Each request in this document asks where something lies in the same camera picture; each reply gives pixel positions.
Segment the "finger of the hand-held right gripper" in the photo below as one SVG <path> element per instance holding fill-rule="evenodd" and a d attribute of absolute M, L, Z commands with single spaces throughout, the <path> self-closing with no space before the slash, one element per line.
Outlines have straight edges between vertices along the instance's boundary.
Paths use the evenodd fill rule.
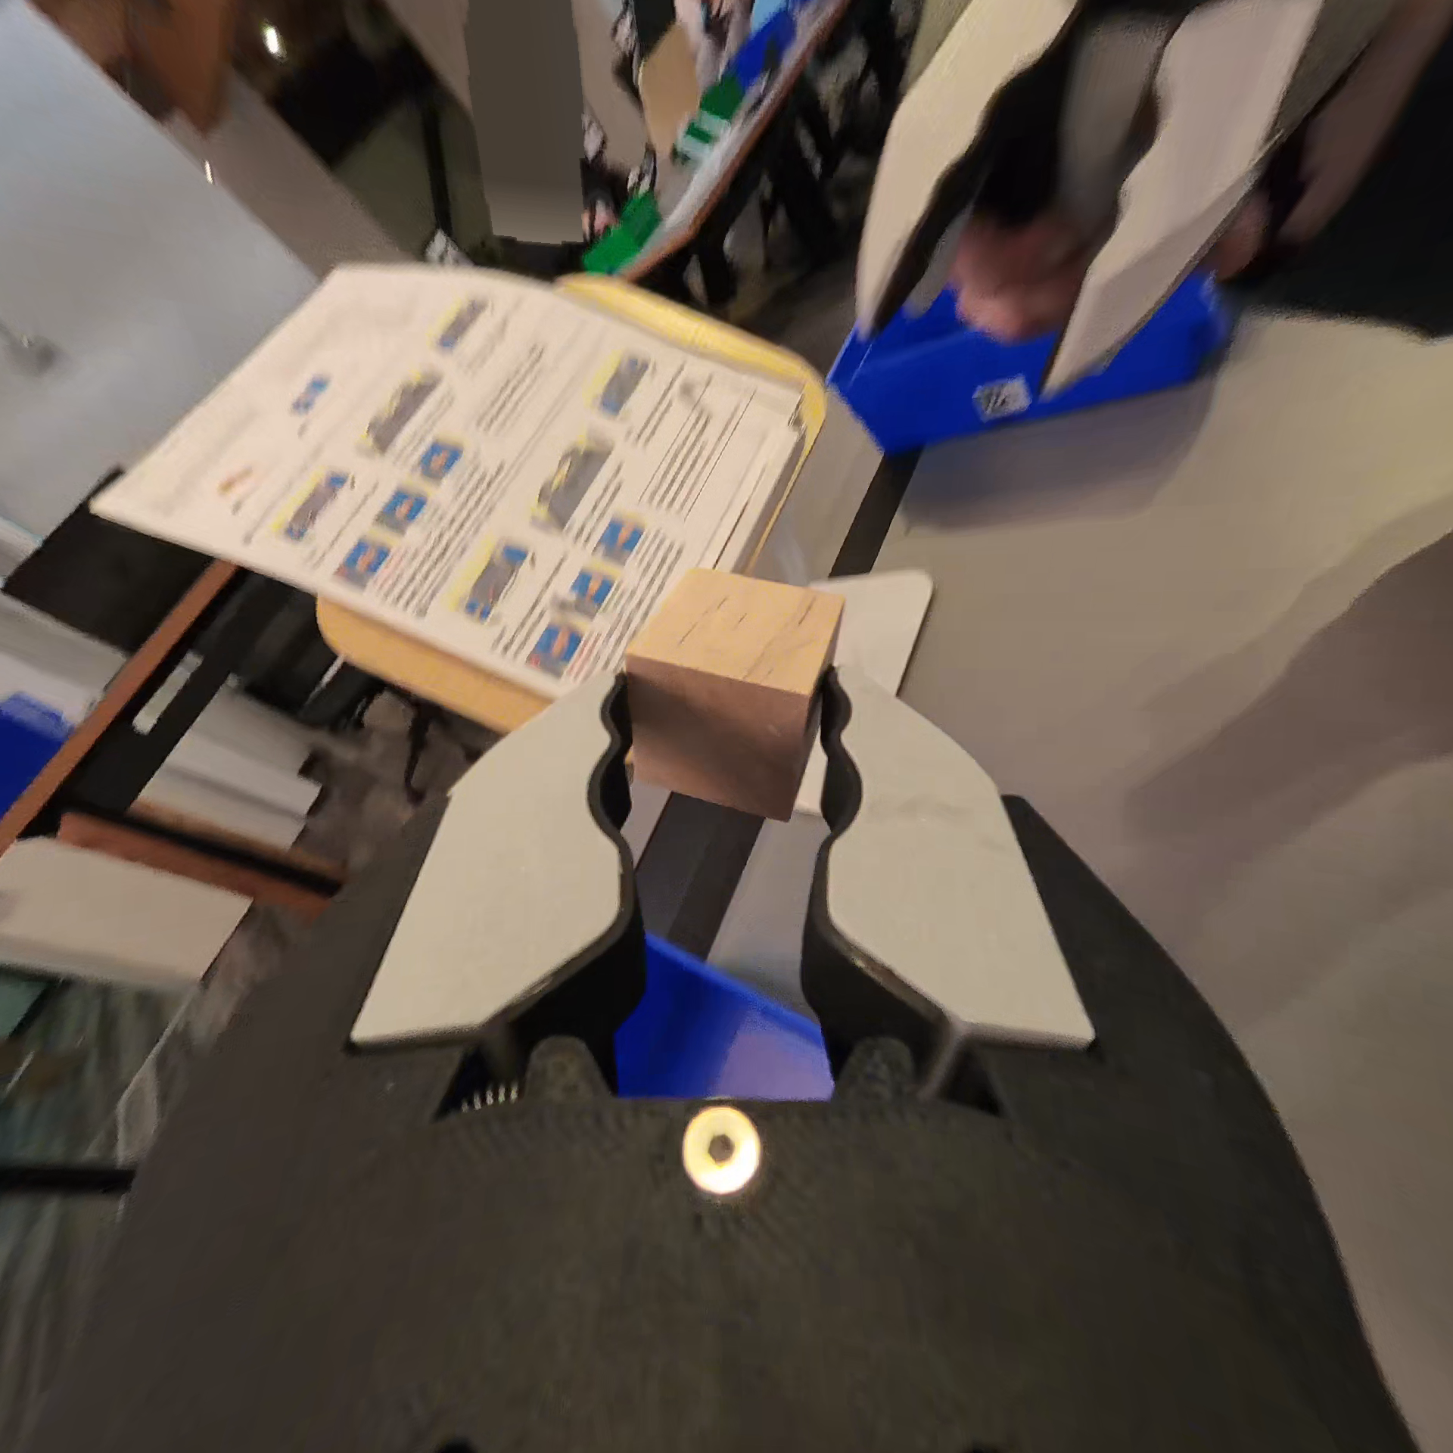
<path fill-rule="evenodd" d="M 1205 260 L 1250 191 L 1321 2 L 1189 11 L 1155 68 L 1157 129 L 1118 189 L 1041 381 L 1060 395 L 1098 372 Z"/>
<path fill-rule="evenodd" d="M 861 338 L 933 298 L 971 210 L 1023 224 L 1048 205 L 1079 32 L 1079 4 L 921 6 L 859 236 Z"/>

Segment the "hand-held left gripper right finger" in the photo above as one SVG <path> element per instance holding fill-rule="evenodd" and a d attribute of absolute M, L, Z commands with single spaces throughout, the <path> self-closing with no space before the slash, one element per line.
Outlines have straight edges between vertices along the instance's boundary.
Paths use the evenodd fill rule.
<path fill-rule="evenodd" d="M 895 1042 L 937 1097 L 980 1045 L 1087 1050 L 1096 1031 L 989 774 L 850 666 L 823 679 L 819 729 L 826 838 L 800 986 L 831 1076 Z"/>

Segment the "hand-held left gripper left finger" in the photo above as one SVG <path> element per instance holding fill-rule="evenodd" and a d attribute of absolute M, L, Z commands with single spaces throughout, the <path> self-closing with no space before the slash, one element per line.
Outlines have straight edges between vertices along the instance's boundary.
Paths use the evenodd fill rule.
<path fill-rule="evenodd" d="M 473 1050 L 522 1080 L 572 1040 L 619 1089 L 615 1038 L 646 988 L 622 675 L 594 677 L 501 739 L 449 791 L 363 993 L 350 1052 Z"/>

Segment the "natural wooden cube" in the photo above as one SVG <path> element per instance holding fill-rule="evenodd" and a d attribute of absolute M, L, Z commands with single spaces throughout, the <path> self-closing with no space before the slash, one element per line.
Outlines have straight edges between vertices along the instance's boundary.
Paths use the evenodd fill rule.
<path fill-rule="evenodd" d="M 843 611 L 838 594 L 686 571 L 625 649 L 632 779 L 790 820 Z"/>

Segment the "person's right hand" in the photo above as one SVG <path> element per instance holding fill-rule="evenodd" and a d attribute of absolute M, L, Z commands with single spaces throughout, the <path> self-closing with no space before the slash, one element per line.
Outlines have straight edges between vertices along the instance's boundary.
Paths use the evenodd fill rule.
<path fill-rule="evenodd" d="M 1001 343 L 1051 334 L 1070 317 L 1086 269 L 1084 239 L 1053 212 L 1015 227 L 970 220 L 949 270 L 956 315 Z"/>

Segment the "wooden table with black legs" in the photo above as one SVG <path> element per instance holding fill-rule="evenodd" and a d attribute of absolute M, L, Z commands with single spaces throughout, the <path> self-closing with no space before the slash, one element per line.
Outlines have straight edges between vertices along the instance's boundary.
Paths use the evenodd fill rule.
<path fill-rule="evenodd" d="M 871 158 L 906 63 L 902 4 L 783 4 L 738 51 L 660 167 L 662 225 L 617 277 L 724 314 L 773 224 L 790 262 L 812 272 L 847 250 L 837 186 Z"/>

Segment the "blue plastic bin with label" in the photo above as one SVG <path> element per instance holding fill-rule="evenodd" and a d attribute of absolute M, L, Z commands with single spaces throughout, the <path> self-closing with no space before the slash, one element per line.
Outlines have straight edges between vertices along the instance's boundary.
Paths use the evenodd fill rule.
<path fill-rule="evenodd" d="M 1051 338 L 999 343 L 970 331 L 942 295 L 923 315 L 899 315 L 880 336 L 845 338 L 826 385 L 883 455 L 970 438 L 1182 388 L 1214 369 L 1231 315 L 1217 286 L 1182 282 L 1098 371 L 1044 395 Z"/>

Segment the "white card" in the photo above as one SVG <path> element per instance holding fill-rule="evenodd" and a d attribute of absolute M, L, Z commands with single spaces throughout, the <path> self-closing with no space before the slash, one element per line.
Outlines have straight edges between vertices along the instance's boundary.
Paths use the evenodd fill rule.
<path fill-rule="evenodd" d="M 932 604 L 932 578 L 921 570 L 890 570 L 817 578 L 809 582 L 809 589 L 835 594 L 843 602 L 831 665 L 857 672 L 895 698 Z M 821 710 L 819 684 L 807 718 L 809 753 L 788 822 L 823 817 L 826 756 L 821 743 Z"/>

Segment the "green box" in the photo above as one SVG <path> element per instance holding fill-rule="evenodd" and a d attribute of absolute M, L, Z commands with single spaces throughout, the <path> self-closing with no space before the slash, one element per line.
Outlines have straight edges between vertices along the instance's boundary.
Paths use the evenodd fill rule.
<path fill-rule="evenodd" d="M 620 276 L 643 255 L 660 225 L 660 206 L 653 193 L 629 196 L 619 218 L 586 248 L 581 269 L 596 277 Z"/>

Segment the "printed instruction sheet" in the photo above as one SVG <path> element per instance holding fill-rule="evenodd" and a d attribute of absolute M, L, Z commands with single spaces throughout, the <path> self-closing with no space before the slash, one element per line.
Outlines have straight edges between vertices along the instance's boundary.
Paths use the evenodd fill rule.
<path fill-rule="evenodd" d="M 89 509 L 530 715 L 683 573 L 750 571 L 824 417 L 798 357 L 617 279 L 340 267 Z"/>

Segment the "brown-edged desk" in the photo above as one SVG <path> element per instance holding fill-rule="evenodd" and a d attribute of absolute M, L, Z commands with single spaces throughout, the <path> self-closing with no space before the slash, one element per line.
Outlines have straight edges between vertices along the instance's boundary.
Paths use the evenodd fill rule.
<path fill-rule="evenodd" d="M 132 826 L 132 808 L 247 653 L 248 573 L 212 561 L 94 708 L 10 805 L 1 850 L 56 839 L 63 820 Z"/>

